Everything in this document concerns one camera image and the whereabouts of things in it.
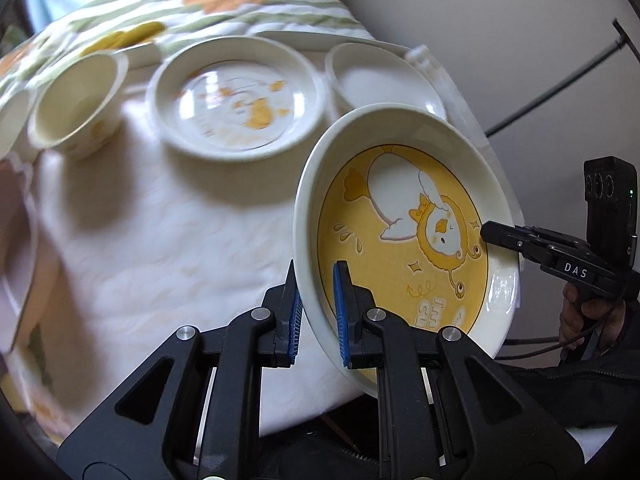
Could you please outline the person's right hand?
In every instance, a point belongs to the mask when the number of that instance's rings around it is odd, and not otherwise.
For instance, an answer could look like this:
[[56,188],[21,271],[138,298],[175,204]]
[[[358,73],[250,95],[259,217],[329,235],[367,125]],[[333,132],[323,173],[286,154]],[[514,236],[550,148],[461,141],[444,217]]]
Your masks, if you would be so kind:
[[584,340],[577,336],[584,330],[587,320],[605,323],[596,350],[595,356],[607,352],[616,341],[623,329],[626,316],[626,304],[621,301],[615,306],[601,299],[583,300],[578,289],[572,283],[566,283],[563,288],[563,307],[560,313],[559,342],[564,344],[570,339],[575,341],[566,345],[568,350],[575,350]]

